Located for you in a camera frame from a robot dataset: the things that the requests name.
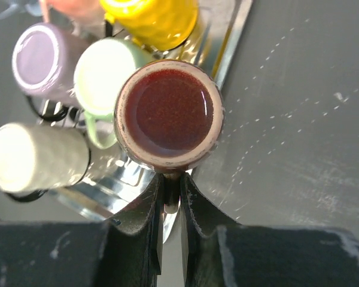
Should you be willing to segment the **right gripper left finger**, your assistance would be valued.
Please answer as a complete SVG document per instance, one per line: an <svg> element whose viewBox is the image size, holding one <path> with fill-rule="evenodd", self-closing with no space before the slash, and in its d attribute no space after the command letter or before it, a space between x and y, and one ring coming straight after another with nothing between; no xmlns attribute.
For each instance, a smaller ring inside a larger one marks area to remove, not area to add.
<svg viewBox="0 0 359 287"><path fill-rule="evenodd" d="M0 286L156 286L163 178L104 221L0 221Z"/></svg>

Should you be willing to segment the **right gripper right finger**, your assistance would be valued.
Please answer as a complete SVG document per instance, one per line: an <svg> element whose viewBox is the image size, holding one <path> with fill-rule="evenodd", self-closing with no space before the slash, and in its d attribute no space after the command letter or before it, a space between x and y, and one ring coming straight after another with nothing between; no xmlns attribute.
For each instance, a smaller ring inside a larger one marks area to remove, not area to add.
<svg viewBox="0 0 359 287"><path fill-rule="evenodd" d="M320 226L242 225L180 179L186 286L359 286L359 241Z"/></svg>

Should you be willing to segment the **cream mug black handle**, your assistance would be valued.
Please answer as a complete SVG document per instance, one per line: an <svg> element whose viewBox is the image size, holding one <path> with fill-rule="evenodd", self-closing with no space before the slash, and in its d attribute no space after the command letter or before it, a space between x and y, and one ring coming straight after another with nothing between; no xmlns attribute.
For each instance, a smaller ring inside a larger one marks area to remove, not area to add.
<svg viewBox="0 0 359 287"><path fill-rule="evenodd" d="M79 183L91 152L75 128L7 123L0 127L0 190L12 195Z"/></svg>

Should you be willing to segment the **black and gold cup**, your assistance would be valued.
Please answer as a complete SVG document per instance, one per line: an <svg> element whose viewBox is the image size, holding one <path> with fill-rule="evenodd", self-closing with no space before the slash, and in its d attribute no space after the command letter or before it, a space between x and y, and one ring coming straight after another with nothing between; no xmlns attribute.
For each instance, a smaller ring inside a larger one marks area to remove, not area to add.
<svg viewBox="0 0 359 287"><path fill-rule="evenodd" d="M180 60L157 60L138 69L120 89L114 108L114 131L126 154L163 175L167 213L178 210L182 174L216 149L223 122L214 80Z"/></svg>

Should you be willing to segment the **light green mug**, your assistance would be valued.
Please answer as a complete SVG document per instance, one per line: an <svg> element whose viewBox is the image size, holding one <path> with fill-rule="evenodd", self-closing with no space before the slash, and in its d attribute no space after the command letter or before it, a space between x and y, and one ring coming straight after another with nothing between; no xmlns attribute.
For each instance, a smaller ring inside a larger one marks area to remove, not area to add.
<svg viewBox="0 0 359 287"><path fill-rule="evenodd" d="M97 121L112 123L118 94L127 79L154 57L125 39L104 38L80 56L74 71L74 92L83 108L87 134L99 149L117 142L114 132L100 136Z"/></svg>

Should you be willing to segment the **lilac purple mug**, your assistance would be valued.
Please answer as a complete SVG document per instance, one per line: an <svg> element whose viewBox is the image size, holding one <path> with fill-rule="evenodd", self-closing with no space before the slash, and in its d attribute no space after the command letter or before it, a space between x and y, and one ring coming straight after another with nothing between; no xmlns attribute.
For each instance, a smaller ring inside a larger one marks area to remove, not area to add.
<svg viewBox="0 0 359 287"><path fill-rule="evenodd" d="M11 66L24 94L80 107L74 71L89 43L51 24L37 23L17 40Z"/></svg>

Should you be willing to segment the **yellow and black mug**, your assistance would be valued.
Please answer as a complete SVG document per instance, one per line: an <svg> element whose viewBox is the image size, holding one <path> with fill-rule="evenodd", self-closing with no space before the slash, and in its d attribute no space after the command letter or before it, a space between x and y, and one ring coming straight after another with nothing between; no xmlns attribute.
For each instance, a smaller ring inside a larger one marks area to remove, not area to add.
<svg viewBox="0 0 359 287"><path fill-rule="evenodd" d="M199 3L191 0L104 0L100 4L108 23L119 23L139 43L160 51L182 44L199 15Z"/></svg>

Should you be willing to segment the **pink and white mug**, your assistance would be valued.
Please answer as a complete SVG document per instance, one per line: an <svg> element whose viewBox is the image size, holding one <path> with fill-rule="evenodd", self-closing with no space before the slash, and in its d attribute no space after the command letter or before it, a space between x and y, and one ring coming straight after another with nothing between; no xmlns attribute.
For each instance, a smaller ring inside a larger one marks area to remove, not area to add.
<svg viewBox="0 0 359 287"><path fill-rule="evenodd" d="M99 1L92 0L49 0L39 1L43 18L49 22L48 9L54 8L56 11L68 16L79 23L85 25L98 24L104 19L104 10Z"/></svg>

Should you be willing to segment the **light blue mug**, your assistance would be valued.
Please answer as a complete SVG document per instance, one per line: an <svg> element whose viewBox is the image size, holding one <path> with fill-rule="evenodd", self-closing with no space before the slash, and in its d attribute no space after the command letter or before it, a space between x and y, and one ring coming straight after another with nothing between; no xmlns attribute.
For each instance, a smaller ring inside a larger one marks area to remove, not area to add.
<svg viewBox="0 0 359 287"><path fill-rule="evenodd" d="M25 1L0 1L5 9L0 11L0 20L11 17L16 13L28 13L34 17L42 16L41 4L36 0Z"/></svg>

